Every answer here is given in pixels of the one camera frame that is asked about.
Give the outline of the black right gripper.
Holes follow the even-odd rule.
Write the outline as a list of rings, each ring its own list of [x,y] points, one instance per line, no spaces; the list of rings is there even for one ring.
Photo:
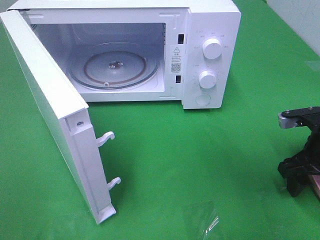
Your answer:
[[[320,114],[301,114],[296,118],[298,126],[307,126],[311,134],[299,154],[286,158],[277,167],[292,197],[297,197],[311,184],[308,175],[320,174]]]

